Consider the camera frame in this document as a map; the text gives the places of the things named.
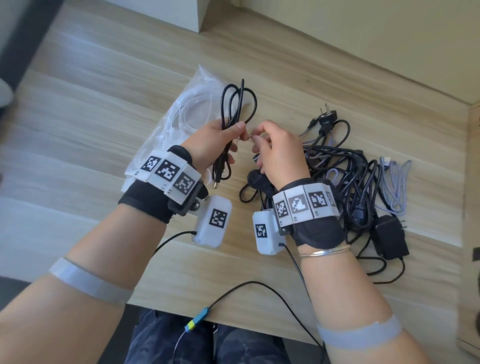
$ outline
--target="silver bangle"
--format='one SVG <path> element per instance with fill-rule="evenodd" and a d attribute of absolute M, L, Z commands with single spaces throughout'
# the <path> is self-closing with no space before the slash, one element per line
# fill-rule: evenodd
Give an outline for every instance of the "silver bangle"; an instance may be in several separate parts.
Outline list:
<path fill-rule="evenodd" d="M 312 254 L 300 254 L 300 256 L 323 256 L 323 255 L 330 255 L 330 254 L 338 254 L 338 253 L 343 253 L 350 250 L 350 245 L 341 245 L 337 246 L 332 249 L 325 249 L 325 250 L 319 250 L 318 252 L 312 253 Z"/>

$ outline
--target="hand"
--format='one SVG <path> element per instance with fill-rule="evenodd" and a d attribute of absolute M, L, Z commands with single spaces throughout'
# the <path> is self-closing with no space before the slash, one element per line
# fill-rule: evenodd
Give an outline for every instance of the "hand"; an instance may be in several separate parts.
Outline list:
<path fill-rule="evenodd" d="M 251 135 L 255 143 L 252 152 L 260 152 L 257 166 L 277 190 L 300 178 L 310 177 L 300 137 L 269 120 L 258 125 Z"/>
<path fill-rule="evenodd" d="M 181 145 L 192 156 L 193 166 L 203 174 L 222 154 L 225 146 L 237 138 L 244 141 L 248 140 L 245 123 L 240 121 L 228 129 L 222 130 L 222 120 L 218 119 L 204 125 Z M 235 153 L 238 150 L 236 144 L 232 144 L 230 150 Z M 235 159 L 230 153 L 228 154 L 228 162 L 230 164 L 235 163 Z"/>

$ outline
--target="jeans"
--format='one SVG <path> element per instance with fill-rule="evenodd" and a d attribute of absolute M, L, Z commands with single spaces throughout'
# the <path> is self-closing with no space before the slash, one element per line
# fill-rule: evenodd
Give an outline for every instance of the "jeans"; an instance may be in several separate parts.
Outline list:
<path fill-rule="evenodd" d="M 144 309 L 135 327 L 125 364 L 173 364 L 173 350 L 190 318 Z M 290 364 L 283 340 L 241 328 L 199 323 L 185 333 L 175 352 L 175 364 Z"/>

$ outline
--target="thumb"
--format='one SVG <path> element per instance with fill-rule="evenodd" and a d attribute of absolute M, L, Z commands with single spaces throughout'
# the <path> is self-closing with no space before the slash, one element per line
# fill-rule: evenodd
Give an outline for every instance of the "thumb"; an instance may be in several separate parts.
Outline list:
<path fill-rule="evenodd" d="M 226 143 L 228 143 L 234 139 L 237 139 L 245 130 L 245 122 L 239 121 L 238 123 L 230 126 L 228 129 L 222 130 L 222 135 L 226 140 Z"/>
<path fill-rule="evenodd" d="M 252 135 L 252 141 L 260 150 L 260 155 L 263 156 L 264 160 L 265 157 L 272 151 L 272 149 L 270 148 L 270 144 L 268 143 L 268 141 L 265 140 L 265 138 L 262 138 L 258 135 Z"/>

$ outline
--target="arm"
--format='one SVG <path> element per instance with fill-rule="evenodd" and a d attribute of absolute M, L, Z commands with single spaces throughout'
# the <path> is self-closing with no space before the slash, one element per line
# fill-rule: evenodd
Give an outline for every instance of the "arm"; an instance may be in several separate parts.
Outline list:
<path fill-rule="evenodd" d="M 183 146 L 203 172 L 245 124 L 221 130 L 213 121 Z M 120 204 L 67 254 L 97 277 L 132 290 L 142 277 L 166 224 Z M 0 312 L 1 363 L 96 363 L 121 319 L 124 306 L 88 296 L 47 274 Z"/>
<path fill-rule="evenodd" d="M 263 132 L 267 132 L 268 137 L 260 137 Z M 255 142 L 252 151 L 260 152 L 257 164 L 276 189 L 310 177 L 299 137 L 271 121 L 264 121 L 252 135 Z M 319 250 L 308 245 L 300 245 L 298 249 L 303 255 Z M 350 251 L 303 258 L 301 270 L 313 309 L 323 328 L 354 330 L 375 322 L 383 323 L 392 317 L 385 298 Z M 419 344 L 405 330 L 383 345 L 362 351 L 343 350 L 331 345 L 327 348 L 333 363 L 428 362 Z"/>

